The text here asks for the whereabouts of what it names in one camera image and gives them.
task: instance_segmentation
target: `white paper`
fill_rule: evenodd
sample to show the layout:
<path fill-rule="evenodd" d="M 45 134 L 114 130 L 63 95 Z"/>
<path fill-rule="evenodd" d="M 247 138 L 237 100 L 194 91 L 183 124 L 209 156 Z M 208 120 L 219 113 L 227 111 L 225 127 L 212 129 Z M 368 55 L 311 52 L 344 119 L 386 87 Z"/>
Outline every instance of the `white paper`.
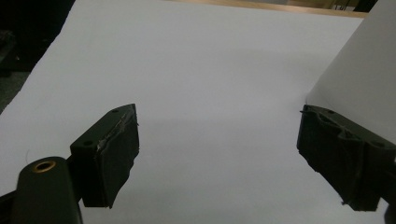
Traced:
<path fill-rule="evenodd" d="M 381 0 L 309 94 L 396 144 L 396 2 Z"/>
<path fill-rule="evenodd" d="M 296 148 L 306 94 L 361 19 L 165 1 L 77 1 L 0 117 L 0 193 L 135 103 L 141 152 L 84 223 L 380 223 Z"/>

